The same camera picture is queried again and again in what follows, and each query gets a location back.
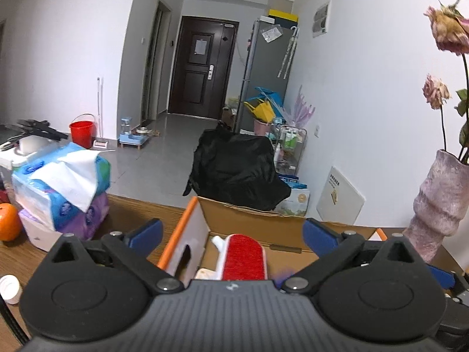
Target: white logo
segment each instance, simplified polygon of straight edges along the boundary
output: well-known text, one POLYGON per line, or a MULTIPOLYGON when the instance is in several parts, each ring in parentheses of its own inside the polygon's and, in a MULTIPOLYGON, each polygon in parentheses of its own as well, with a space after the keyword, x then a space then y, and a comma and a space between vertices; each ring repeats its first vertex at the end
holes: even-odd
POLYGON ((227 289, 230 291, 235 291, 239 286, 236 283, 232 283, 229 286, 227 286, 227 289))

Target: metal rack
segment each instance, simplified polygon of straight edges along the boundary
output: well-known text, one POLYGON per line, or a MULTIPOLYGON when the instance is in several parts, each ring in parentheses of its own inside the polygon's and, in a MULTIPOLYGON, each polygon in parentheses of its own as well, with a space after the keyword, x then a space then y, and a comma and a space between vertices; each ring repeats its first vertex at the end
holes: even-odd
POLYGON ((275 169, 284 175, 297 176, 308 132, 304 128, 278 124, 272 124, 269 129, 269 139, 277 156, 274 158, 275 169))

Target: metal screw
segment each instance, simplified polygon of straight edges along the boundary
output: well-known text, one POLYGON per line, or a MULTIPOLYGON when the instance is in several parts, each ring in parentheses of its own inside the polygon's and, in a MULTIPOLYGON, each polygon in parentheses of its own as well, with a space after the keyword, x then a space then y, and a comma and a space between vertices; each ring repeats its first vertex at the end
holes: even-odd
POLYGON ((302 290, 308 287, 309 282, 301 276, 294 276, 285 281, 285 286, 291 290, 302 290))
POLYGON ((157 284, 156 287, 163 291, 173 291, 179 288, 180 282, 175 278, 163 278, 157 284))

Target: refrigerator door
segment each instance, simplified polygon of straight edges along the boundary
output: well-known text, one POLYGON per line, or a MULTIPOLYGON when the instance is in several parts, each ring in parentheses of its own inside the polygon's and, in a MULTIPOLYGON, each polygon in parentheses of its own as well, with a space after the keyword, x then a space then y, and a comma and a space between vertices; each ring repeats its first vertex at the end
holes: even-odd
POLYGON ((244 76, 241 92, 241 104, 239 107, 239 115, 236 122, 236 132, 240 129, 252 131, 254 129, 254 119, 244 104, 245 100, 255 97, 259 92, 255 87, 264 87, 275 91, 283 98, 287 90, 288 75, 283 79, 285 73, 282 72, 280 78, 277 78, 278 72, 282 66, 283 58, 287 52, 288 43, 293 34, 293 30, 282 28, 283 35, 278 39, 268 43, 262 37, 261 30, 270 27, 270 24, 263 21, 257 21, 255 25, 252 45, 246 65, 246 74, 244 76))

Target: white tissue sheet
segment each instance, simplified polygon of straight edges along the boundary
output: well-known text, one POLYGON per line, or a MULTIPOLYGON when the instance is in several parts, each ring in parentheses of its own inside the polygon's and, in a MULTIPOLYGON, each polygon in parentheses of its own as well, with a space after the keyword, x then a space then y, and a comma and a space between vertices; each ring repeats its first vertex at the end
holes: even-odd
POLYGON ((85 212, 98 188, 96 158, 102 150, 78 150, 48 163, 31 174, 64 196, 72 205, 85 212))

